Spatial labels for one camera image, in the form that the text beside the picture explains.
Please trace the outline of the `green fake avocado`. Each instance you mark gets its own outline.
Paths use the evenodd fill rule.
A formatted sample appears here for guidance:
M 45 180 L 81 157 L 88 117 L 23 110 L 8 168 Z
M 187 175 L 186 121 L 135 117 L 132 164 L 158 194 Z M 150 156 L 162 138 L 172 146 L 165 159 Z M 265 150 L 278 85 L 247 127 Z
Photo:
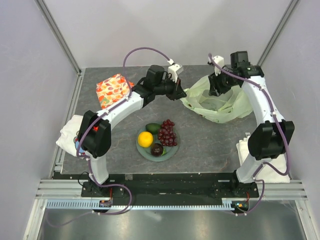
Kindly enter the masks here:
M 145 126 L 145 130 L 149 133 L 151 133 L 152 135 L 157 135 L 158 131 L 161 129 L 161 125 L 159 123 L 148 123 Z

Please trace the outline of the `light green plastic bag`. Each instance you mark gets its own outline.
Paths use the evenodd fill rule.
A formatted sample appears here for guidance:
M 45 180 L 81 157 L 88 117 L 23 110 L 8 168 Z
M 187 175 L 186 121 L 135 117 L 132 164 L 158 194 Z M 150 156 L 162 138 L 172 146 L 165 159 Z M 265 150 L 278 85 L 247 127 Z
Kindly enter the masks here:
M 218 124 L 244 118 L 253 112 L 248 96 L 238 85 L 220 96 L 209 95 L 209 88 L 209 76 L 205 75 L 186 88 L 187 96 L 180 100 L 187 109 Z

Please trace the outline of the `dark red fake grapes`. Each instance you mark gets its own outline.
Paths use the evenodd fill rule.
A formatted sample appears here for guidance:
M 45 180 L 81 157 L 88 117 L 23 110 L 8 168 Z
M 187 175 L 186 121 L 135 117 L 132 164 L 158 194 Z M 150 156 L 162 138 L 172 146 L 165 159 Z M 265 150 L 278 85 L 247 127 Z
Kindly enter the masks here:
M 174 130 L 175 123 L 170 119 L 163 121 L 157 131 L 157 138 L 162 146 L 175 147 L 178 145 L 177 134 Z

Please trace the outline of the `dark purple fake plum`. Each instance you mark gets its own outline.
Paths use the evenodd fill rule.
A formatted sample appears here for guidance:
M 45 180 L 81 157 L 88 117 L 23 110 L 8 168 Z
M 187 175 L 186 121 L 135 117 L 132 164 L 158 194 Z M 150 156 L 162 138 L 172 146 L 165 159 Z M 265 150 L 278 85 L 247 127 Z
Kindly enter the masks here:
M 159 157 L 164 154 L 164 147 L 160 143 L 154 143 L 150 148 L 150 154 L 154 157 Z

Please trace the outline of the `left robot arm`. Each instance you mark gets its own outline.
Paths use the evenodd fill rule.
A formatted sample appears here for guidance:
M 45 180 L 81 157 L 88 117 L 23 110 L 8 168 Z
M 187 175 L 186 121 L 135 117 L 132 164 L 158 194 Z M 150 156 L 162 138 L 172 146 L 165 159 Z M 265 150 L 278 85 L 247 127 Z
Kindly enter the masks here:
M 165 95 L 170 100 L 185 98 L 187 94 L 181 87 L 179 74 L 182 65 L 173 63 L 165 70 L 162 66 L 152 65 L 146 76 L 129 89 L 129 93 L 112 106 L 84 115 L 77 135 L 77 157 L 88 162 L 89 177 L 93 180 L 92 191 L 99 197 L 110 191 L 106 165 L 106 153 L 111 147 L 113 128 L 130 114 L 144 108 L 156 96 Z

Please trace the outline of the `yellow fake orange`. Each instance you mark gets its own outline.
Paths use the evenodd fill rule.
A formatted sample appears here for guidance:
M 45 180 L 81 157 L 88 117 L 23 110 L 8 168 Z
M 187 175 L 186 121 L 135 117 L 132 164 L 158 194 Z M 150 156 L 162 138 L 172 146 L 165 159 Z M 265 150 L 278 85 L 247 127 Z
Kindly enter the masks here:
M 137 137 L 137 143 L 142 148 L 148 148 L 154 142 L 153 135 L 148 131 L 142 131 Z

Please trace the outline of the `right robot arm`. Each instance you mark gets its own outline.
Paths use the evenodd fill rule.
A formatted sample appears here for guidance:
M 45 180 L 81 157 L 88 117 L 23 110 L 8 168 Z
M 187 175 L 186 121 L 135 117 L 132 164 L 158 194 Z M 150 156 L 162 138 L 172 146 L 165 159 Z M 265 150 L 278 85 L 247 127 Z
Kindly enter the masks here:
M 225 65 L 221 56 L 208 55 L 208 64 L 214 66 L 209 79 L 209 94 L 220 96 L 231 87 L 239 86 L 252 106 L 257 127 L 248 139 L 249 154 L 235 171 L 236 180 L 229 184 L 235 197 L 247 191 L 247 185 L 256 180 L 257 174 L 268 166 L 280 176 L 290 172 L 289 143 L 295 130 L 278 111 L 267 88 L 265 74 L 259 65 L 252 65 L 247 51 L 230 55 L 231 64 Z

